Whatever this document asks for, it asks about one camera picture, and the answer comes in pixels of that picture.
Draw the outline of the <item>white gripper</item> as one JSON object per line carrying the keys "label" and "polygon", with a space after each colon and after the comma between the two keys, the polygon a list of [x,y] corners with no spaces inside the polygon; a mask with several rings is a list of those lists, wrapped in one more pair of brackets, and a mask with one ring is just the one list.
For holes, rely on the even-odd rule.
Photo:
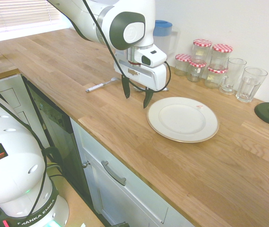
{"label": "white gripper", "polygon": [[152,99],[154,91],[159,91],[166,83],[166,66],[160,64],[156,67],[145,65],[133,65],[125,57],[126,51],[116,51],[115,58],[117,59],[120,68],[125,74],[121,76],[122,88],[126,98],[130,97],[129,79],[146,86],[143,108],[146,108]]}

